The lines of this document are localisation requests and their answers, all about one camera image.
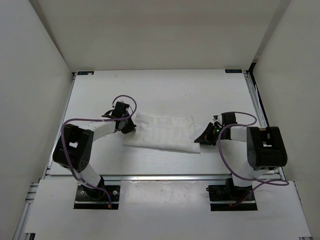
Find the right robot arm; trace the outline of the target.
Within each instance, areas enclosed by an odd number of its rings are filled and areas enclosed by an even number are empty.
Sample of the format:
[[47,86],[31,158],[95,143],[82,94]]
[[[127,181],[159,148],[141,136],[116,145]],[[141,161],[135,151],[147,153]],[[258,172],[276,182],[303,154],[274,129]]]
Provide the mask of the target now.
[[[221,160],[231,173],[231,183],[224,188],[224,193],[230,200],[238,199],[243,188],[251,186],[252,182],[273,186],[287,185],[283,180],[259,179],[269,171],[284,167],[288,162],[288,155],[279,127],[260,128],[255,126],[257,121],[254,115],[246,112],[223,112],[215,115],[213,121],[194,140],[200,145],[218,147]],[[228,164],[222,150],[223,140],[246,143],[246,160],[238,170],[233,170]]]

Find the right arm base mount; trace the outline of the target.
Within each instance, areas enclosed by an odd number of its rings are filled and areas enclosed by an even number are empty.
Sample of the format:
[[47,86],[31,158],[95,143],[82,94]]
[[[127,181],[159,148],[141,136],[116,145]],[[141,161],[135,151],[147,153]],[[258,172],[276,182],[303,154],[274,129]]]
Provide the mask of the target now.
[[211,212],[257,211],[252,186],[235,186],[231,178],[223,184],[208,185]]

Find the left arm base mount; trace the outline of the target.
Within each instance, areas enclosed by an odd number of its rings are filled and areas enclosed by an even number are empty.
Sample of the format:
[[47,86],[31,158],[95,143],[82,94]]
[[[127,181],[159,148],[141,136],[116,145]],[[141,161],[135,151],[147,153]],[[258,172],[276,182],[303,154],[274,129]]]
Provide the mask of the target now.
[[77,210],[118,210],[120,202],[120,185],[105,185],[110,200],[104,191],[77,185],[73,208]]

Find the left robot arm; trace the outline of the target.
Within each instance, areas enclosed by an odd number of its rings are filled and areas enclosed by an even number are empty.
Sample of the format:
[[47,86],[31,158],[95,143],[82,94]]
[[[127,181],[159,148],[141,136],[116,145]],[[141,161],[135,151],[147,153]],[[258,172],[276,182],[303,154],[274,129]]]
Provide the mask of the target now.
[[90,164],[93,143],[117,132],[128,134],[136,130],[129,111],[132,108],[123,101],[115,103],[98,121],[85,121],[82,125],[67,123],[62,127],[52,160],[68,169],[75,178],[87,187],[93,200],[105,194],[104,181]]

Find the white pleated skirt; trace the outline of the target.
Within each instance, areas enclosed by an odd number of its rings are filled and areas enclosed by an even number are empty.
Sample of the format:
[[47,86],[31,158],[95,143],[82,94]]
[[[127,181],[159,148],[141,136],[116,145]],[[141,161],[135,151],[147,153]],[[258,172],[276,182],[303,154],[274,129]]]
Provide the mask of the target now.
[[199,154],[195,143],[196,126],[192,116],[158,116],[138,112],[134,118],[136,131],[125,135],[123,144],[173,152]]

